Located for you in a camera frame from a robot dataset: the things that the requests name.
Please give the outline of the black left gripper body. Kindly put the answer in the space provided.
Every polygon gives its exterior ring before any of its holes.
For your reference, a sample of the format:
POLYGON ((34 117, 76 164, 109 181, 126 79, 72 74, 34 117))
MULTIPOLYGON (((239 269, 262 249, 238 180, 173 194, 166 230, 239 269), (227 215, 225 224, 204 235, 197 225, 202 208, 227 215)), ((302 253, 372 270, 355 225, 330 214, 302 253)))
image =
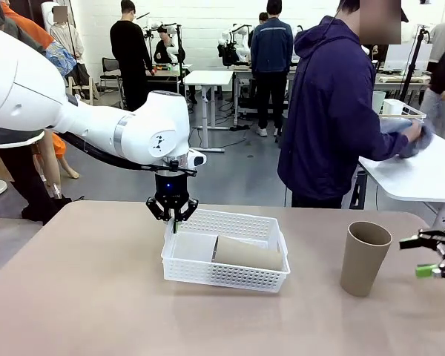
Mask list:
POLYGON ((154 197, 160 206, 166 205, 171 210, 181 206, 190 198, 188 193, 188 174, 155 175, 156 193, 154 197))

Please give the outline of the person's right hand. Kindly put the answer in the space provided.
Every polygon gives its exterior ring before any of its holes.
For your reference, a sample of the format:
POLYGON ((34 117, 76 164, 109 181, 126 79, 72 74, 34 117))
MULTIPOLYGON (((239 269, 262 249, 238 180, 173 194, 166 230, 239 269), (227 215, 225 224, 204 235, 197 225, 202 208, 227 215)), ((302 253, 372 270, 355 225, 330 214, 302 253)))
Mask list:
POLYGON ((412 125, 405 131, 405 136, 408 138, 409 142, 414 142, 421 135, 421 130, 422 123, 417 120, 412 121, 412 125))

